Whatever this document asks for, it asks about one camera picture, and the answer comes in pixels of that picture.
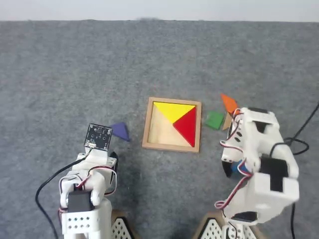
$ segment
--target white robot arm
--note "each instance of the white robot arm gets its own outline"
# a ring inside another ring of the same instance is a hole
[[[224,146],[222,165],[227,177],[244,177],[225,201],[215,203],[225,220],[235,225],[264,223],[299,199],[299,168],[283,142],[273,112],[241,108],[234,112]]]
[[[112,129],[90,124],[85,140],[86,153],[59,181],[60,218],[65,239],[111,239],[111,202],[117,184],[117,155],[108,156]],[[113,182],[114,190],[109,191]]]

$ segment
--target perforated white plate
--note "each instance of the perforated white plate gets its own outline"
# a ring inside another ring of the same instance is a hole
[[[122,218],[116,218],[112,225],[112,239],[132,239]]]
[[[221,239],[222,230],[215,219],[210,219],[200,239]]]

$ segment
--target cable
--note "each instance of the cable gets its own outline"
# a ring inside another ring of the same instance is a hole
[[[297,153],[293,153],[293,155],[299,155],[302,154],[304,152],[306,152],[307,150],[309,150],[309,144],[307,144],[305,141],[297,139],[297,137],[299,136],[299,134],[304,130],[304,128],[306,127],[306,125],[309,123],[309,121],[312,119],[312,117],[315,115],[315,113],[317,112],[317,110],[319,109],[319,102],[317,103],[317,106],[315,107],[315,109],[312,111],[312,113],[310,114],[310,116],[306,119],[305,123],[300,127],[300,129],[295,133],[295,135],[293,137],[288,137],[284,139],[284,142],[280,142],[280,143],[275,143],[273,145],[273,147],[270,150],[269,156],[272,157],[274,149],[276,146],[278,145],[282,145],[282,144],[286,144],[289,147],[292,145],[292,143],[295,142],[299,142],[304,144],[306,147],[305,149],[297,152]],[[296,203],[293,203],[292,206],[292,210],[291,210],[291,217],[290,217],[290,229],[291,229],[291,235],[292,238],[295,239],[295,229],[294,229],[294,218],[295,218],[295,209],[296,209]]]
[[[231,222],[228,223],[235,229],[235,239],[237,239],[237,228]]]
[[[293,207],[291,209],[291,216],[290,216],[290,230],[291,230],[291,236],[293,237],[293,239],[295,239],[295,229],[294,229],[295,208],[296,208],[296,203],[293,203]]]
[[[90,172],[92,170],[94,170],[94,169],[107,169],[107,170],[110,170],[112,173],[114,173],[114,175],[115,175],[115,187],[114,187],[114,189],[111,192],[104,193],[104,196],[108,196],[108,195],[111,195],[111,194],[115,193],[117,185],[118,185],[118,175],[117,175],[116,171],[113,168],[110,168],[108,166],[95,166],[93,168],[90,168],[90,170],[88,171],[88,176],[90,175]]]
[[[78,179],[80,179],[80,182],[82,182],[82,178],[78,174],[70,174],[70,175],[66,175],[66,176],[60,178],[60,180],[59,180],[59,191],[60,191],[60,194],[62,194],[62,182],[63,182],[63,180],[65,180],[65,179],[67,179],[69,177],[73,177],[73,178],[70,178],[69,180],[73,180],[75,178],[78,178]]]
[[[224,140],[221,140],[221,141],[219,142],[219,144],[220,144],[221,146],[223,146],[224,148],[233,148],[233,149],[236,149],[236,150],[238,150],[238,151],[240,151],[240,152],[243,152],[243,149],[242,149],[242,148],[236,147],[236,146],[227,145]]]
[[[244,183],[246,179],[250,178],[249,176],[243,177],[236,185],[236,187],[233,189],[233,191],[229,194],[228,198],[224,201],[217,201],[215,202],[214,206],[216,209],[224,209],[227,207],[227,205],[230,203],[230,201],[233,199],[241,185]]]
[[[82,187],[85,187],[85,183],[86,181],[88,181],[88,179],[91,177],[91,174],[89,174],[85,179],[83,179],[79,185],[76,186],[76,188],[82,188]]]
[[[40,185],[40,187],[38,188],[38,190],[37,190],[36,193],[35,193],[35,203],[37,204],[37,206],[39,207],[40,211],[44,214],[44,216],[45,216],[46,219],[48,220],[48,222],[49,222],[49,224],[50,224],[50,226],[51,226],[51,228],[52,228],[52,230],[53,230],[54,237],[55,237],[56,239],[59,238],[58,233],[57,233],[57,231],[56,231],[56,229],[55,229],[55,226],[54,226],[54,224],[53,224],[52,219],[50,218],[50,216],[48,215],[48,213],[45,211],[45,209],[42,207],[42,205],[41,205],[40,202],[39,202],[39,194],[40,194],[41,190],[42,190],[53,178],[55,178],[59,173],[61,173],[61,172],[63,172],[64,170],[66,170],[66,169],[72,167],[73,165],[76,165],[76,164],[82,162],[83,160],[85,160],[85,159],[87,158],[87,156],[89,156],[89,154],[91,153],[92,149],[93,149],[93,148],[91,148],[90,151],[89,151],[82,159],[76,160],[76,161],[74,161],[74,162],[72,162],[72,163],[66,165],[65,167],[59,169],[57,172],[55,172],[51,177],[49,177],[44,183],[42,183],[42,184]]]

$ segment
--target tangram piece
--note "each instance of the tangram piece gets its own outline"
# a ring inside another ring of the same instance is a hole
[[[224,115],[219,112],[210,111],[208,113],[208,118],[205,121],[205,124],[211,128],[219,129],[221,123],[223,122]]]
[[[175,123],[184,114],[190,111],[195,106],[192,105],[182,105],[182,104],[172,104],[163,102],[154,102],[154,105],[161,111],[165,117],[171,122]]]
[[[231,121],[232,121],[232,117],[231,117],[231,115],[227,112],[227,113],[226,113],[226,117],[225,117],[225,122],[224,122],[223,129],[222,129],[222,130],[228,129],[228,128],[230,127]]]
[[[187,140],[187,142],[195,146],[196,132],[196,107],[179,118],[174,124],[174,128]]]
[[[233,114],[235,109],[237,109],[237,107],[238,107],[236,101],[233,98],[231,98],[225,94],[220,94],[220,95],[221,95],[221,98],[224,102],[224,105],[225,105],[227,112],[229,112],[230,114]]]
[[[125,141],[130,141],[128,129],[126,127],[126,124],[124,122],[121,123],[116,123],[111,126],[113,130],[113,135],[125,140]]]

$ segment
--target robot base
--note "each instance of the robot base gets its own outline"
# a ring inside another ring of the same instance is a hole
[[[235,225],[236,231],[227,224],[221,212],[207,213],[192,239],[266,239],[256,226]]]

